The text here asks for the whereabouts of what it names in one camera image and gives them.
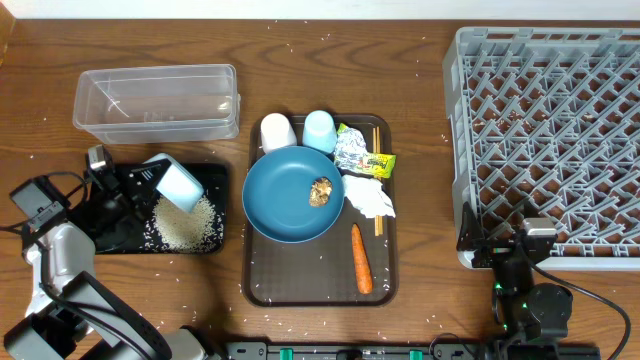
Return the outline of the light blue bowl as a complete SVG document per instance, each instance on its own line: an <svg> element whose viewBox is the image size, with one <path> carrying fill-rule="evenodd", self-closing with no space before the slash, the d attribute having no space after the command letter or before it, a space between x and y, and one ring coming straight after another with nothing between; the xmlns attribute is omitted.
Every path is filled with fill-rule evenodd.
<svg viewBox="0 0 640 360"><path fill-rule="evenodd" d="M200 182L177 160L166 153L159 153L145 164L168 160L170 166L156 189L183 212L191 213L204 194Z"/></svg>

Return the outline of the orange carrot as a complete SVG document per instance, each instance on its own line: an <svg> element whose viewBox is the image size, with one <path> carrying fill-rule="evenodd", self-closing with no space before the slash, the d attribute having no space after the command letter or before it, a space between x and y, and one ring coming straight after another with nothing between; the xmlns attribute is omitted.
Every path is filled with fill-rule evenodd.
<svg viewBox="0 0 640 360"><path fill-rule="evenodd" d="M362 234L357 224L352 225L351 241L358 291L363 295L371 294L373 291L373 278L371 275Z"/></svg>

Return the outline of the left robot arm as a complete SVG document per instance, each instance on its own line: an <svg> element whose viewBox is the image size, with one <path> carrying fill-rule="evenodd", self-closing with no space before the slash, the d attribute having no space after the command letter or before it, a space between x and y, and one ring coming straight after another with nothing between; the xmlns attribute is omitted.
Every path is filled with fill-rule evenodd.
<svg viewBox="0 0 640 360"><path fill-rule="evenodd" d="M11 230L22 238L34 291L24 319L4 336L6 351L15 359L65 359L95 331L102 339L86 353L88 359L224 357L189 326L161 334L94 271L97 246L140 235L156 200L193 209L204 193L201 184L168 156L135 165L90 162L78 179L83 195L77 205L48 174L10 194L27 216Z"/></svg>

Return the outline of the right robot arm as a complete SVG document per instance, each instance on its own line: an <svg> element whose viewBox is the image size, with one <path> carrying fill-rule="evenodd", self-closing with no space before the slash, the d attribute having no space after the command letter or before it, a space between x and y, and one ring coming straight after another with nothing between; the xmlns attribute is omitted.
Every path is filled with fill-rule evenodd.
<svg viewBox="0 0 640 360"><path fill-rule="evenodd" d="M550 256L556 229L546 217L525 218L509 238L489 240L469 204L463 205L456 250L472 254L474 269L493 271L492 312L505 333L480 346L476 359L558 359L568 335L573 295L566 287L536 283L534 266Z"/></svg>

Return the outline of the brown dried mushroom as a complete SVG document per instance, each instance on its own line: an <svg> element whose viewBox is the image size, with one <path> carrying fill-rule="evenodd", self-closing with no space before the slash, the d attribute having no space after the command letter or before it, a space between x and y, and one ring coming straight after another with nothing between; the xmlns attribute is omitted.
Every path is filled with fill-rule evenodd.
<svg viewBox="0 0 640 360"><path fill-rule="evenodd" d="M309 204L312 207L325 206L329 202L332 191L333 185L328 178L316 179L311 186Z"/></svg>

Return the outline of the pile of rice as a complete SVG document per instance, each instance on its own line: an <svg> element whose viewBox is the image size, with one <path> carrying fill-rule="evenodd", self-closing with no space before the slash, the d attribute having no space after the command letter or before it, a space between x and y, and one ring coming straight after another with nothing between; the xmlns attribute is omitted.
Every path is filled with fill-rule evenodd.
<svg viewBox="0 0 640 360"><path fill-rule="evenodd" d="M160 197L144 225L142 248L157 253L214 253L223 244L224 215L206 196L190 212Z"/></svg>

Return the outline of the dark blue plate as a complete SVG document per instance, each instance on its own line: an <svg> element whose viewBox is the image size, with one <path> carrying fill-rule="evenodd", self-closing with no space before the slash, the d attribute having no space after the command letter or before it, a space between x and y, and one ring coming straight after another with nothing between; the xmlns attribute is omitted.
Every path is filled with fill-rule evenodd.
<svg viewBox="0 0 640 360"><path fill-rule="evenodd" d="M313 183L332 185L328 202L309 203ZM342 176L326 155L303 146L274 150L250 168L242 204L250 224L262 235L282 243L300 243L327 232L339 218L345 191Z"/></svg>

